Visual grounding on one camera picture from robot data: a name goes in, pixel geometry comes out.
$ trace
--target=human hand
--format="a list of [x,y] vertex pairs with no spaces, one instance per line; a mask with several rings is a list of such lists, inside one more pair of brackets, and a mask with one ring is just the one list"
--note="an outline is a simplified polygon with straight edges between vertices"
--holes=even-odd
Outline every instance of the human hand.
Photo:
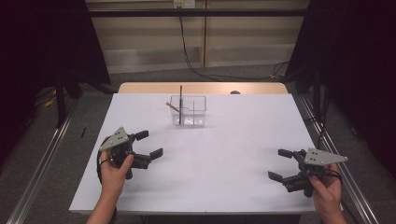
[[115,168],[107,161],[110,158],[110,151],[104,150],[101,153],[101,173],[102,173],[102,195],[119,198],[122,193],[122,188],[125,183],[126,173],[131,169],[134,156],[126,157],[122,166]]
[[[326,166],[338,172],[336,164]],[[316,176],[310,176],[312,186],[314,187],[314,204],[324,223],[346,223],[341,212],[341,181],[334,176],[324,176],[320,181]]]

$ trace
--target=transparent box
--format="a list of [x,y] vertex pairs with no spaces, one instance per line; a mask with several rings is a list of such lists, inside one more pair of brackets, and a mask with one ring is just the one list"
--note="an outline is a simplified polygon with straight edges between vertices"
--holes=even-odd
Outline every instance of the transparent box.
[[205,125],[205,96],[171,96],[172,123],[174,125]]

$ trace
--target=aluminum rail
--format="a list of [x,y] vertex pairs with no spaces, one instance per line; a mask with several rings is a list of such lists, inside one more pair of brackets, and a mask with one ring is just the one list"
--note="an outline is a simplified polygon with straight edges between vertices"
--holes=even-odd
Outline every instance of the aluminum rail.
[[29,181],[28,186],[26,187],[24,193],[20,197],[17,205],[14,207],[14,210],[11,213],[11,216],[8,218],[7,224],[22,224],[25,220],[27,213],[40,190],[41,184],[44,180],[45,173],[50,167],[50,163],[64,138],[64,134],[67,131],[67,128],[70,124],[71,116],[73,115],[78,104],[78,100],[74,100],[70,106],[70,111],[63,125],[56,129],[54,135],[52,136],[51,141],[49,142],[49,146],[44,153],[43,158],[35,169],[35,173]]
[[[301,97],[301,100],[304,105],[304,109],[310,118],[314,117],[313,106],[309,99],[306,96]],[[317,122],[314,120],[314,127],[320,135],[320,131],[322,126],[321,122]],[[333,143],[332,139],[330,138],[329,134],[326,132],[326,129],[323,130],[321,141],[325,146],[328,152],[333,154],[339,155],[335,144]],[[367,224],[374,224],[378,223],[378,220],[375,217],[373,209],[370,207],[370,204],[367,202],[366,197],[361,192],[361,189],[358,187],[355,179],[352,177],[352,174],[347,169],[347,166],[344,162],[338,163],[339,173],[343,177],[343,184],[346,187],[350,197],[352,198],[353,203],[356,205],[359,213],[361,214],[361,218],[363,219],[364,223]]]

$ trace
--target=person's arm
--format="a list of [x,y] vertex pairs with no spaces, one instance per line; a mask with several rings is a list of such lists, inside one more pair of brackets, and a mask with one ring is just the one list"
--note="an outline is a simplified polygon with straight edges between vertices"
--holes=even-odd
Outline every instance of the person's arm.
[[[108,151],[102,151],[101,161],[109,158]],[[87,224],[108,224],[113,216],[122,188],[125,183],[125,175],[131,168],[133,156],[128,156],[123,162],[120,169],[114,168],[108,161],[101,165],[102,173],[102,192],[100,198],[93,209]]]
[[[338,171],[336,164],[327,169]],[[325,176],[323,182],[316,176],[309,179],[314,186],[314,203],[325,224],[346,224],[341,211],[341,181],[337,177]]]

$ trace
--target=floor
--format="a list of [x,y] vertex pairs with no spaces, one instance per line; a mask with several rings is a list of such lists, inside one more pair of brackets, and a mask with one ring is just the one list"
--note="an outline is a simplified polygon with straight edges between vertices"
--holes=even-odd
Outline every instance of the floor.
[[[237,66],[198,70],[211,74],[249,74],[253,77],[265,77],[270,74],[273,67],[262,66]],[[192,74],[189,70],[161,71],[136,73],[131,75],[115,75],[112,77],[112,89],[124,81],[210,81],[204,77]],[[229,78],[224,81],[241,81],[239,78]],[[81,84],[84,94],[80,99],[70,99],[66,96],[68,109],[75,108],[70,122],[65,127],[63,140],[56,144],[56,150],[49,154],[49,144],[56,134],[57,109],[54,105],[44,107],[39,105],[49,96],[37,99],[35,116],[26,129],[20,142],[12,150],[3,166],[0,175],[0,223],[6,223],[12,215],[23,193],[35,182],[35,191],[31,198],[23,201],[20,207],[25,212],[17,214],[11,223],[83,223],[87,216],[71,213],[68,207],[73,200],[79,180],[85,170],[88,158],[96,136],[100,131],[106,111],[111,102],[111,95],[105,95],[89,86]],[[293,83],[288,83],[287,88],[293,93],[295,101],[301,110],[303,119],[308,114],[302,99],[310,98],[307,95],[298,95]],[[376,219],[365,220],[361,217],[349,189],[344,188],[343,198],[347,210],[344,214],[348,223],[394,223],[396,220],[396,181],[385,168],[373,157],[367,144],[352,131],[353,125],[349,123],[337,104],[330,100],[327,111],[326,130],[331,137],[333,145],[341,155],[348,156],[347,170],[359,186],[359,191],[372,209]],[[314,143],[318,141],[318,132],[315,123],[307,122],[307,129],[311,133]],[[41,160],[48,160],[43,165]],[[45,167],[45,172],[38,173],[39,165]],[[196,217],[194,222],[207,223],[207,217]],[[264,223],[262,217],[212,217],[217,221],[235,223]],[[149,223],[191,223],[191,217],[150,217]],[[142,223],[146,220],[141,217],[126,217],[119,215],[117,223]],[[300,223],[319,223],[316,213],[303,214]]]

